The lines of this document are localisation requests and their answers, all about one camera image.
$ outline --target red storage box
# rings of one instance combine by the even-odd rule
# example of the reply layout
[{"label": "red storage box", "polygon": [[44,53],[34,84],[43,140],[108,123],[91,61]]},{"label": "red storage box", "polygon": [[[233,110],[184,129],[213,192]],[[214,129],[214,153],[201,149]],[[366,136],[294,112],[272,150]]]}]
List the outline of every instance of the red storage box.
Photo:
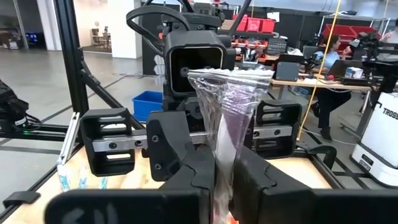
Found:
[{"label": "red storage box", "polygon": [[273,19],[263,19],[261,25],[262,33],[273,33],[275,27],[275,21]]},{"label": "red storage box", "polygon": [[351,29],[356,33],[357,36],[360,32],[371,33],[375,31],[372,27],[363,27],[363,26],[351,26]]},{"label": "red storage box", "polygon": [[[330,30],[331,24],[326,24],[322,32],[326,40],[329,37]],[[344,25],[335,25],[335,28],[333,29],[333,35],[339,35],[342,42],[349,42],[356,38],[356,33],[354,32],[354,30],[350,26]]]},{"label": "red storage box", "polygon": [[248,26],[246,31],[248,32],[260,32],[262,19],[258,18],[248,18]]},{"label": "red storage box", "polygon": [[244,15],[241,23],[239,23],[237,31],[246,31],[246,27],[248,26],[248,15]]}]

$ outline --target workbench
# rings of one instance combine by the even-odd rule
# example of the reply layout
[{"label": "workbench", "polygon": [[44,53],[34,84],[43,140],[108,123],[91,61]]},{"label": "workbench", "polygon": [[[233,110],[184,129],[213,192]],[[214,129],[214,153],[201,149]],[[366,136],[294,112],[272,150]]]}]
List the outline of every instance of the workbench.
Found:
[{"label": "workbench", "polygon": [[315,85],[317,88],[331,88],[337,90],[359,90],[359,91],[369,91],[371,88],[369,86],[354,86],[354,85],[343,85],[341,82],[328,81],[328,80],[318,80],[316,78],[299,78],[296,82],[292,81],[280,81],[280,80],[271,80],[272,86],[280,87],[278,100],[285,99],[287,93],[288,86],[299,86],[299,87],[310,87],[313,88]]},{"label": "workbench", "polygon": [[[76,148],[74,156],[65,164],[70,176],[70,187],[77,188],[81,167],[88,166],[85,147]],[[296,152],[293,157],[268,160],[272,165],[291,177],[315,189],[342,188],[329,168],[316,155]],[[91,173],[88,176],[87,188],[97,189],[101,178]],[[141,151],[136,151],[136,165],[127,175],[108,177],[107,189],[157,189],[163,182],[155,182],[150,174],[149,159],[143,158]],[[46,205],[56,195],[62,193],[57,170],[54,168],[34,190],[41,194],[33,204],[22,204],[6,209],[0,216],[3,224],[43,224]]]}]

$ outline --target office chair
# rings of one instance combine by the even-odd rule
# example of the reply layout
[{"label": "office chair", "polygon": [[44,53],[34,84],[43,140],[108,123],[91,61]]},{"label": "office chair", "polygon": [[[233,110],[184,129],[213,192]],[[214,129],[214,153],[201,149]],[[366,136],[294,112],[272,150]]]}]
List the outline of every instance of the office chair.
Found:
[{"label": "office chair", "polygon": [[319,47],[317,47],[317,46],[309,46],[309,45],[303,46],[304,58],[312,57],[312,54],[314,54],[318,49],[319,49]]}]

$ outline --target white robot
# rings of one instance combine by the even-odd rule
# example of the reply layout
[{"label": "white robot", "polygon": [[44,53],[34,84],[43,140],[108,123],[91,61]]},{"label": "white robot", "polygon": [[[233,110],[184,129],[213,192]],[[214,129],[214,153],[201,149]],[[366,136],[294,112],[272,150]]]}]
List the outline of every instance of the white robot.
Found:
[{"label": "white robot", "polygon": [[381,93],[351,159],[386,187],[398,187],[398,93]]}]

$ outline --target red toolbox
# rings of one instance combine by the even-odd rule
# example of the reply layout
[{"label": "red toolbox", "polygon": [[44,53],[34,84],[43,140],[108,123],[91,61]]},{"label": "red toolbox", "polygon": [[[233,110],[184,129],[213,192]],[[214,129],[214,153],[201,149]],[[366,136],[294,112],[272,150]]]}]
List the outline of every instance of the red toolbox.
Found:
[{"label": "red toolbox", "polygon": [[261,30],[262,33],[273,33],[275,27],[275,21],[273,19],[263,19]]},{"label": "red toolbox", "polygon": [[239,23],[237,31],[246,31],[246,27],[248,26],[248,15],[244,15],[241,23]]},{"label": "red toolbox", "polygon": [[251,17],[248,18],[248,27],[246,28],[246,31],[248,31],[248,32],[260,32],[261,22],[262,22],[262,19],[251,18]]}]

